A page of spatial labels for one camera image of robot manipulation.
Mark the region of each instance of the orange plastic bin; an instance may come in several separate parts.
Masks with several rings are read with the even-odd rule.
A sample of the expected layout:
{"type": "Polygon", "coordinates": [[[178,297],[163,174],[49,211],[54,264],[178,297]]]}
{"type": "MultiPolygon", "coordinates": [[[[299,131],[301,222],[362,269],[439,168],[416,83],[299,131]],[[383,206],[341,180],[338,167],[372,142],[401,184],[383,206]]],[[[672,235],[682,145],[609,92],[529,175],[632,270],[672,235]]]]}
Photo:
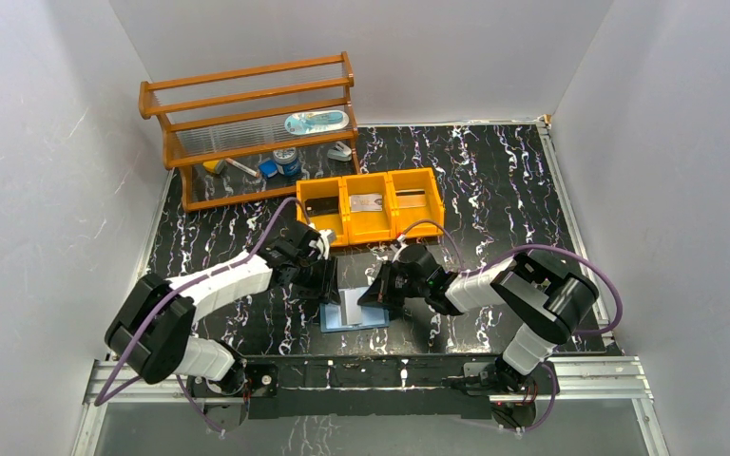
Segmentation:
{"type": "MultiPolygon", "coordinates": [[[[431,168],[406,169],[388,173],[393,185],[393,208],[395,235],[398,236],[413,222],[431,219],[443,226],[445,208],[438,193],[435,174],[431,168]],[[426,205],[419,207],[401,207],[399,193],[401,190],[423,190],[426,205]]],[[[423,238],[440,236],[443,232],[430,223],[423,223],[412,228],[407,238],[423,238]]]]}
{"type": "Polygon", "coordinates": [[[343,205],[346,206],[348,239],[352,244],[395,239],[393,185],[387,173],[346,176],[343,180],[343,205]],[[352,212],[351,195],[382,196],[380,212],[352,212]]]}
{"type": "MultiPolygon", "coordinates": [[[[336,239],[332,242],[332,247],[342,247],[349,244],[348,230],[343,220],[348,214],[348,198],[342,195],[343,186],[340,178],[299,180],[297,185],[297,194],[299,200],[306,204],[307,200],[315,198],[338,197],[339,213],[327,214],[322,216],[310,216],[312,223],[315,224],[317,230],[332,230],[335,232],[336,239]]],[[[298,210],[298,220],[306,223],[303,213],[298,210]]]]}

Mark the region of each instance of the purple cable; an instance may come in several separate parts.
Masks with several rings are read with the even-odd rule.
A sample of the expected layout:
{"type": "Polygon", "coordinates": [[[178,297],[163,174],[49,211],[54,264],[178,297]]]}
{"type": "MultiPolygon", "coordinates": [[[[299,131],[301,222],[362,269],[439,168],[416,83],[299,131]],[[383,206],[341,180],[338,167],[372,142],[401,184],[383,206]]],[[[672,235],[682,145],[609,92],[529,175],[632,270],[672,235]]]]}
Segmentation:
{"type": "MultiPolygon", "coordinates": [[[[248,261],[250,261],[250,258],[254,257],[256,253],[261,248],[261,245],[264,244],[264,241],[267,239],[267,237],[270,235],[270,231],[273,229],[273,225],[275,225],[276,219],[279,218],[281,215],[281,212],[283,212],[284,208],[287,206],[287,203],[289,202],[295,202],[300,207],[301,211],[303,212],[303,216],[306,218],[306,222],[309,222],[309,214],[306,213],[306,208],[303,207],[303,203],[300,202],[295,197],[290,197],[285,199],[281,202],[281,205],[278,209],[276,209],[276,213],[273,214],[273,216],[270,218],[270,222],[267,223],[267,228],[264,229],[264,232],[261,233],[261,237],[259,237],[259,240],[256,242],[256,245],[253,246],[253,249],[250,251],[247,256],[235,263],[231,263],[223,268],[219,268],[217,270],[211,271],[211,275],[216,275],[220,273],[224,273],[226,271],[229,271],[233,268],[236,268],[237,266],[240,266],[248,261]]],[[[155,319],[155,316],[163,309],[163,307],[169,303],[169,301],[172,300],[173,297],[176,295],[179,295],[183,291],[189,289],[190,287],[193,287],[194,285],[197,285],[198,283],[206,280],[208,277],[210,277],[209,273],[205,273],[203,275],[199,275],[188,282],[184,283],[180,287],[176,288],[175,290],[172,290],[169,292],[166,296],[161,299],[161,301],[158,302],[158,304],[155,305],[155,307],[152,308],[152,311],[149,312],[149,314],[146,316],[144,321],[141,323],[141,326],[139,326],[139,329],[133,334],[133,337],[130,339],[130,342],[127,344],[127,347],[125,347],[125,350],[122,352],[122,356],[119,357],[119,361],[116,363],[116,366],[113,368],[113,371],[110,373],[110,375],[107,377],[107,381],[105,382],[105,385],[102,386],[102,390],[99,391],[99,394],[96,396],[96,400],[94,401],[94,405],[96,407],[99,407],[100,405],[104,404],[105,402],[109,401],[113,396],[121,392],[123,389],[130,386],[130,384],[136,382],[139,377],[135,377],[131,380],[128,380],[121,386],[119,386],[117,389],[114,389],[111,392],[107,392],[107,390],[110,389],[110,387],[113,385],[113,382],[116,381],[116,377],[119,375],[119,371],[122,369],[122,367],[125,366],[125,363],[127,362],[127,358],[130,356],[130,354],[133,352],[133,350],[136,348],[136,345],[138,345],[139,340],[141,340],[142,334],[144,334],[144,331],[146,331],[147,327],[149,327],[150,323],[152,323],[152,320],[155,319]]]]}
{"type": "Polygon", "coordinates": [[[564,257],[569,257],[574,259],[575,261],[578,261],[579,263],[583,264],[587,268],[591,269],[594,274],[599,277],[603,283],[608,287],[608,290],[611,292],[611,295],[614,296],[614,304],[617,307],[617,312],[614,315],[614,319],[611,320],[611,323],[609,323],[605,328],[600,328],[598,330],[582,330],[582,331],[576,331],[575,335],[580,336],[587,336],[587,335],[600,335],[608,333],[609,331],[613,330],[614,328],[617,328],[617,325],[620,324],[620,320],[623,319],[623,298],[620,296],[620,292],[617,291],[617,287],[614,286],[614,283],[611,282],[611,279],[608,278],[608,275],[606,275],[603,271],[600,270],[597,266],[595,266],[592,262],[590,262],[588,259],[575,255],[569,250],[564,250],[559,247],[553,247],[551,245],[544,245],[544,244],[525,244],[520,245],[517,247],[513,247],[512,249],[508,250],[504,254],[498,256],[494,260],[492,260],[489,264],[483,266],[480,269],[476,269],[474,271],[465,271],[463,273],[460,273],[463,277],[468,276],[474,276],[477,274],[482,273],[483,271],[490,269],[497,264],[505,261],[506,259],[513,257],[516,254],[521,254],[523,252],[527,252],[530,250],[546,250],[548,252],[552,252],[555,254],[563,255],[564,257]]]}
{"type": "Polygon", "coordinates": [[[202,420],[208,425],[209,428],[211,428],[214,432],[219,432],[222,434],[225,429],[222,428],[216,421],[212,420],[211,418],[208,418],[208,415],[203,413],[200,406],[197,404],[197,401],[194,400],[193,397],[191,397],[191,394],[188,393],[188,389],[186,389],[186,385],[183,384],[183,379],[179,376],[178,377],[178,385],[181,386],[181,390],[183,391],[183,396],[185,396],[186,399],[188,399],[189,404],[191,404],[191,407],[194,409],[194,411],[197,412],[198,415],[202,417],[202,420]]]}
{"type": "Polygon", "coordinates": [[[542,415],[541,419],[530,425],[530,427],[525,427],[525,432],[529,430],[534,430],[537,427],[541,426],[547,419],[549,414],[552,412],[552,406],[555,405],[555,391],[558,389],[558,382],[555,381],[555,372],[553,372],[552,369],[546,364],[542,364],[541,367],[544,368],[547,373],[549,373],[549,378],[552,380],[552,395],[549,396],[549,404],[547,404],[547,409],[544,410],[544,414],[542,415]]]}
{"type": "Polygon", "coordinates": [[[421,223],[429,223],[431,225],[435,225],[439,230],[443,232],[443,234],[446,236],[446,238],[451,243],[451,246],[454,247],[454,253],[457,255],[457,270],[460,271],[463,269],[463,255],[460,253],[460,247],[457,246],[457,242],[454,241],[454,237],[451,236],[451,234],[446,231],[446,228],[441,226],[440,223],[438,223],[435,220],[429,219],[429,218],[423,218],[419,221],[413,222],[410,226],[408,226],[404,231],[401,232],[402,235],[406,236],[408,233],[410,233],[410,230],[412,228],[415,228],[416,226],[420,225],[421,223]]]}

